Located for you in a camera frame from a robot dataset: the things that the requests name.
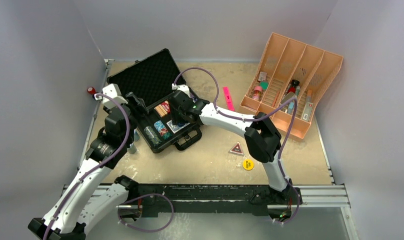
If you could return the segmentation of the red Texas Hold'em card box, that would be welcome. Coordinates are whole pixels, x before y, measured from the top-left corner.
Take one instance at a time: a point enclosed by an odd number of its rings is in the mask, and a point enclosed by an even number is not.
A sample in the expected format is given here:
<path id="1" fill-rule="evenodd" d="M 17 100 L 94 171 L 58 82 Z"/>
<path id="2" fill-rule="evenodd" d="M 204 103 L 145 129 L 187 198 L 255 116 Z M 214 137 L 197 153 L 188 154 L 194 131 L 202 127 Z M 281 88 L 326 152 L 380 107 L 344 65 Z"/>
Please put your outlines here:
<path id="1" fill-rule="evenodd" d="M 170 113 L 169 102 L 166 100 L 166 101 L 160 103 L 159 105 L 154 107 L 154 110 L 158 113 L 158 115 L 161 118 L 165 117 L 166 115 L 168 115 Z"/>

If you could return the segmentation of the blue playing card deck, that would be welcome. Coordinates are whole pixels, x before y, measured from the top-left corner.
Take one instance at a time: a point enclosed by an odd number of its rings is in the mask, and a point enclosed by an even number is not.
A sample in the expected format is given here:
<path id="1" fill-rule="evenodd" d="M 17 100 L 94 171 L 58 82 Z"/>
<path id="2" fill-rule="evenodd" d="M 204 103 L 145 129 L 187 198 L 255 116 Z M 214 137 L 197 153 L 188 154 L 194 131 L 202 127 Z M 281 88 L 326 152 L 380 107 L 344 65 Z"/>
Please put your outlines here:
<path id="1" fill-rule="evenodd" d="M 189 124 L 190 124 L 189 122 L 173 124 L 172 121 L 170 120 L 167 122 L 167 127 L 172 131 L 172 133 L 176 134 L 177 132 L 179 132 L 181 129 L 188 126 Z"/>

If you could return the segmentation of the teal chip stack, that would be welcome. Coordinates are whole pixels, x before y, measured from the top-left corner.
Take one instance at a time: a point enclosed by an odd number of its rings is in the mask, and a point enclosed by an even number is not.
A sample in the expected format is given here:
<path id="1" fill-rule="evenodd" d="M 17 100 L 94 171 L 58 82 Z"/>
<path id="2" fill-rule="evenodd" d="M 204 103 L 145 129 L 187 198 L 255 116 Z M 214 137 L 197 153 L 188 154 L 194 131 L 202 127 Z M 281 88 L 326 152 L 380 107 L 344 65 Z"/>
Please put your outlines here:
<path id="1" fill-rule="evenodd" d="M 130 144 L 130 145 L 128 145 L 128 147 L 127 147 L 127 152 L 128 152 L 130 155 L 135 154 L 135 153 L 137 152 L 136 146 L 135 146 L 133 143 Z"/>
<path id="2" fill-rule="evenodd" d="M 135 129 L 134 130 L 134 142 L 138 142 L 139 140 L 140 140 L 140 136 L 139 136 L 137 130 Z"/>

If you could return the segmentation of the red triangular button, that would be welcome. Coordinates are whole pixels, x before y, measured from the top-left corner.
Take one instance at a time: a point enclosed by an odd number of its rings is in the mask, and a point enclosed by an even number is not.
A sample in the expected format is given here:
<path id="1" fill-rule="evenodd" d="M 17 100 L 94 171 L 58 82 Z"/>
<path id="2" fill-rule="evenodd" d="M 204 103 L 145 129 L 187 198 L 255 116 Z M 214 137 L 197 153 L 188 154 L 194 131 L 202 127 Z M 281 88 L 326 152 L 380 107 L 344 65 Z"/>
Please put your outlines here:
<path id="1" fill-rule="evenodd" d="M 237 155 L 237 156 L 243 156 L 243 155 L 244 155 L 244 152 L 243 152 L 243 149 L 242 149 L 242 147 L 241 147 L 240 142 L 237 142 L 237 143 L 229 150 L 229 153 L 230 153 L 230 154 Z"/>

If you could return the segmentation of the yellow round button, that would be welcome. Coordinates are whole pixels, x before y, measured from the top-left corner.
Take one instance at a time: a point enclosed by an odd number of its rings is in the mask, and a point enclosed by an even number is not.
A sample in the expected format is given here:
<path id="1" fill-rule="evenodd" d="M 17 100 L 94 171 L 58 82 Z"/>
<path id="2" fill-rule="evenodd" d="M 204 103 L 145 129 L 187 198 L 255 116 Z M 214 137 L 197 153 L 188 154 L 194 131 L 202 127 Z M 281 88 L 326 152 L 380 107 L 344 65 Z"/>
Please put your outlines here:
<path id="1" fill-rule="evenodd" d="M 254 162 L 251 159 L 247 158 L 242 162 L 242 167 L 246 171 L 251 171 L 254 168 Z"/>

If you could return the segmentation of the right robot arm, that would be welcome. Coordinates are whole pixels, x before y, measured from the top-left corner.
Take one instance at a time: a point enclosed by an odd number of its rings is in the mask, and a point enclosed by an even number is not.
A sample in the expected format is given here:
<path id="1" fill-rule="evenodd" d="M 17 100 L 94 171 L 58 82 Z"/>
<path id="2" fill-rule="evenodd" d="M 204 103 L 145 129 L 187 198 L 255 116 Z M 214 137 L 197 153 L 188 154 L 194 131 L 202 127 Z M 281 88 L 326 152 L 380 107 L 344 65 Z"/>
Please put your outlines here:
<path id="1" fill-rule="evenodd" d="M 270 196 L 278 204 L 290 197 L 290 178 L 281 161 L 287 138 L 275 127 L 270 114 L 242 114 L 218 107 L 205 99 L 193 101 L 188 94 L 175 90 L 168 100 L 175 124 L 197 123 L 219 127 L 246 141 L 250 156 L 262 163 L 267 175 Z"/>

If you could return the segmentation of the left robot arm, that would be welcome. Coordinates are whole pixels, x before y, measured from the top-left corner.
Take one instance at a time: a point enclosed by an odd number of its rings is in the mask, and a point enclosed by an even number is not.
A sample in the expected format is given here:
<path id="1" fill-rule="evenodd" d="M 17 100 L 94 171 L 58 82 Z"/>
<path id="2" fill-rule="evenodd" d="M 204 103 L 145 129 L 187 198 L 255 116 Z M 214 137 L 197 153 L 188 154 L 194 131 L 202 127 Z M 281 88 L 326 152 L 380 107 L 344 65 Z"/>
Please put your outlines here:
<path id="1" fill-rule="evenodd" d="M 121 203 L 134 204 L 139 191 L 129 177 L 121 177 L 96 200 L 91 196 L 119 160 L 134 154 L 137 123 L 128 102 L 114 90 L 94 95 L 108 110 L 105 126 L 90 144 L 76 176 L 58 202 L 42 218 L 34 218 L 28 229 L 40 240 L 84 240 L 94 226 Z"/>

